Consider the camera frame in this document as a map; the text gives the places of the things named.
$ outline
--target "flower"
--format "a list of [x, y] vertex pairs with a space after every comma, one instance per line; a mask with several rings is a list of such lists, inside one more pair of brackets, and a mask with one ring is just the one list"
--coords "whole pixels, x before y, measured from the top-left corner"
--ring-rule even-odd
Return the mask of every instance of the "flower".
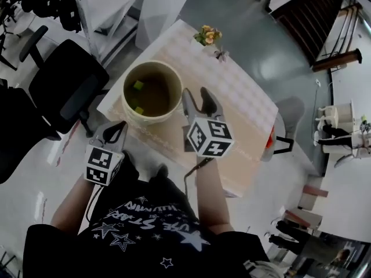
[[206, 38], [205, 41], [206, 41], [207, 44], [212, 44], [214, 42], [214, 39], [213, 38]]
[[214, 34], [215, 34], [215, 32], [207, 32], [206, 36], [209, 37], [209, 38], [213, 38]]

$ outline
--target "white floor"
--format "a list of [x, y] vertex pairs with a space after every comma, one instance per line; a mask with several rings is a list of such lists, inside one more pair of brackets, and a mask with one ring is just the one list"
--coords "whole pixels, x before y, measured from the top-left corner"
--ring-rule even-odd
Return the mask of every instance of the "white floor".
[[[0, 78], [7, 79], [11, 86], [20, 85], [27, 88], [37, 71], [30, 57], [25, 63], [17, 62], [19, 51], [26, 39], [27, 36], [21, 40], [15, 37], [10, 39], [6, 47], [12, 46], [12, 48], [3, 52], [3, 55], [13, 65], [19, 67], [18, 71], [13, 71], [0, 63]], [[41, 41], [39, 47], [42, 55], [49, 54], [54, 48], [53, 44], [47, 40]], [[132, 54], [129, 56], [130, 60], [126, 55], [126, 51], [123, 51], [118, 59], [115, 59], [114, 65], [120, 65], [120, 67], [112, 69], [116, 74], [114, 78], [118, 77], [117, 72], [122, 70], [123, 66], [127, 67], [126, 62], [134, 59]], [[42, 222], [48, 224], [58, 205], [80, 176], [87, 142], [85, 132], [79, 126], [59, 166], [52, 167], [46, 162], [52, 142], [42, 140], [27, 154], [11, 178], [0, 186], [0, 246], [22, 257], [27, 228], [32, 224]], [[126, 140], [126, 148], [131, 151], [137, 161], [141, 179], [148, 178], [148, 170], [152, 166], [165, 162], [169, 166], [169, 177], [184, 190], [185, 169], [132, 137]], [[287, 209], [297, 206], [306, 179], [305, 171], [291, 153], [276, 155], [269, 163], [262, 163], [254, 183], [245, 196], [227, 200], [232, 226], [236, 231], [248, 231], [259, 235], [264, 248], [268, 250], [270, 244], [263, 236], [271, 229], [271, 220], [280, 215], [279, 211], [282, 206]], [[190, 180], [188, 186], [190, 202], [195, 208], [197, 203], [194, 180]]]

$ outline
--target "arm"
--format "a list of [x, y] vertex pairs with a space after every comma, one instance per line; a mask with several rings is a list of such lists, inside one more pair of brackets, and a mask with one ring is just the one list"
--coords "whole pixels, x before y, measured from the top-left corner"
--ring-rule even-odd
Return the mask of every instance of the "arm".
[[50, 224], [63, 232], [77, 235], [93, 190], [94, 183], [80, 176], [54, 213]]
[[201, 224], [215, 234], [233, 231], [215, 159], [197, 170], [196, 186]]

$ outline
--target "chair armrest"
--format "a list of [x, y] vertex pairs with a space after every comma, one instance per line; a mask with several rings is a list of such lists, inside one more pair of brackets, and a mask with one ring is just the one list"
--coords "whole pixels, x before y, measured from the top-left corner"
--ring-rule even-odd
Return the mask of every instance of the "chair armrest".
[[45, 35], [47, 31], [48, 31], [48, 27], [45, 25], [42, 25], [40, 28], [37, 29], [35, 33], [33, 33], [31, 38], [26, 42], [26, 44], [23, 46], [19, 54], [19, 60], [22, 63], [27, 58], [27, 56], [30, 54], [32, 49], [36, 47], [36, 44], [40, 41], [40, 39]]

